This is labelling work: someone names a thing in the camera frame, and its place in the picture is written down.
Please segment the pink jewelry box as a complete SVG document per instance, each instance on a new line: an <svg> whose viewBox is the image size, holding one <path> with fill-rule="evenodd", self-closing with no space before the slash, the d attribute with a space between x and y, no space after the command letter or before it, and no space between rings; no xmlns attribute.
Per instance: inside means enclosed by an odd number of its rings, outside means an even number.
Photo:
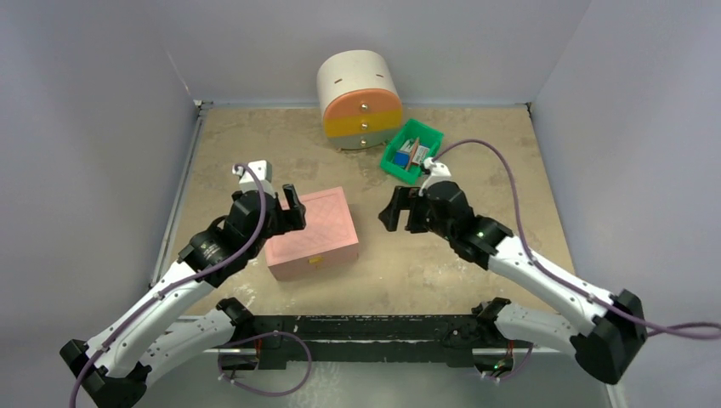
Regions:
<svg viewBox="0 0 721 408"><path fill-rule="evenodd" d="M306 226L266 242L264 254L276 280L292 281L319 269L358 259L360 243L342 187L302 195Z"/></svg>

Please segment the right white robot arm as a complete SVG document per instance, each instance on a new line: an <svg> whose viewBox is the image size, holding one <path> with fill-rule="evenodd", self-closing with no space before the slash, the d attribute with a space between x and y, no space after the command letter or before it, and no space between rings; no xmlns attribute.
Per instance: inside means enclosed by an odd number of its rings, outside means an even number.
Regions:
<svg viewBox="0 0 721 408"><path fill-rule="evenodd" d="M552 313L530 311L509 303L480 319L480 340L497 346L505 339L523 340L572 356L591 377L617 384L645 344L640 324L644 309L629 290L614 294L568 273L533 251L494 218L477 215L452 181L426 190L397 186L378 214L388 231L408 211L406 231L432 232L445 239L461 259L525 288L549 305Z"/></svg>

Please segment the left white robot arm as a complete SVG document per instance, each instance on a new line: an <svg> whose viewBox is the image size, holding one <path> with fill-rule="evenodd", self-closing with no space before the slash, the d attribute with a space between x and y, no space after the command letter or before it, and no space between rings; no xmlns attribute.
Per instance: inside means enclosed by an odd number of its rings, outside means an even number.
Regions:
<svg viewBox="0 0 721 408"><path fill-rule="evenodd" d="M283 338L256 331L255 317L237 299L184 328L170 327L196 301L256 258L267 240L303 230L305 206L293 184L283 193L251 184L233 193L227 214L192 236L165 275L116 322L89 340L72 339L60 357L76 380L68 405L81 392L98 407L132 407L149 387L189 358L218 346L241 348Z"/></svg>

